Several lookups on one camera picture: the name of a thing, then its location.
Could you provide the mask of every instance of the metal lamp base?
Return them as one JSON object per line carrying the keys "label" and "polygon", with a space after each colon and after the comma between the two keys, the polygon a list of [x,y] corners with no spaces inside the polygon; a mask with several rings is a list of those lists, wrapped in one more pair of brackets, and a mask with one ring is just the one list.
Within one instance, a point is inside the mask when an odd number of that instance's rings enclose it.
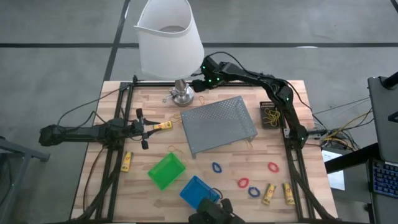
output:
{"label": "metal lamp base", "polygon": [[176,80],[175,86],[171,91],[173,101],[177,106],[188,106],[193,101],[193,90],[185,80]]}

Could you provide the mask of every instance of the blue rubber band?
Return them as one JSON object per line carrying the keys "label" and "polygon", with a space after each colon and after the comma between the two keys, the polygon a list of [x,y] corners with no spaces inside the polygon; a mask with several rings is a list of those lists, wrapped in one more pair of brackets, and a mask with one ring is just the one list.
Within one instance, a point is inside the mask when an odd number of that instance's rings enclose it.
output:
{"label": "blue rubber band", "polygon": [[213,171],[217,174],[220,174],[223,171],[221,166],[216,162],[213,162],[212,166],[213,166]]}
{"label": "blue rubber band", "polygon": [[[255,190],[255,191],[257,192],[257,194],[253,194],[253,193],[251,192],[252,190]],[[258,197],[258,196],[260,196],[260,191],[259,191],[259,189],[258,189],[257,187],[249,187],[248,193],[249,193],[249,195],[252,196],[252,197]]]}

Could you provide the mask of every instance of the concrete floor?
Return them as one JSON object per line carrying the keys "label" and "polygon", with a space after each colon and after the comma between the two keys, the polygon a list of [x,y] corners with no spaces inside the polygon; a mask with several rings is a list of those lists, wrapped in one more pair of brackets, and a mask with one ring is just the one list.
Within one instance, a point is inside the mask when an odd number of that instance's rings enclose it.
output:
{"label": "concrete floor", "polygon": [[[121,42],[137,42],[133,25],[145,3],[131,2]],[[0,0],[0,43],[112,43],[123,4],[124,0]],[[191,0],[190,4],[203,42],[398,42],[398,13],[389,0]],[[207,48],[206,53],[217,50],[233,54],[250,70],[305,80],[314,111],[367,97],[368,77],[398,70],[394,47]],[[48,163],[32,161],[29,166],[15,222],[68,218],[86,144],[41,147],[39,129],[98,97],[110,52],[110,48],[0,48],[0,135],[51,153]],[[134,74],[154,79],[141,75],[137,49],[119,49],[110,80],[131,80]],[[95,104],[81,108],[63,124],[79,124],[95,108]],[[341,114],[337,110],[318,117],[328,128],[335,128],[369,108],[367,102]],[[360,146],[376,141],[371,124],[352,134]],[[347,185],[352,181],[346,178]],[[351,194],[334,194],[339,217],[366,222],[363,204],[346,200]]]}

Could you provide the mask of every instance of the gray metal mesh box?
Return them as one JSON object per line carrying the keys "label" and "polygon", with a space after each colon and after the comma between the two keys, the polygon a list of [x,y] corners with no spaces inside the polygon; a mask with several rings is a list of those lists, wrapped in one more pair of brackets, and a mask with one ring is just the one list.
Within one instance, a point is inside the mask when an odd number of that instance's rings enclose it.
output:
{"label": "gray metal mesh box", "polygon": [[181,112],[192,157],[195,154],[257,135],[242,96]]}

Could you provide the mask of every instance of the blue plastic basket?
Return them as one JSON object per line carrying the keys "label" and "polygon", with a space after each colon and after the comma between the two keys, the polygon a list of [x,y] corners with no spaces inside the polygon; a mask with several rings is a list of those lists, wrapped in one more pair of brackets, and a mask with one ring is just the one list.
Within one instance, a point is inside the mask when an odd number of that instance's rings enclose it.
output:
{"label": "blue plastic basket", "polygon": [[199,177],[193,176],[189,183],[180,192],[181,198],[188,202],[191,207],[197,209],[199,203],[207,198],[212,202],[217,202],[220,196],[216,191],[212,190],[207,184],[205,184]]}

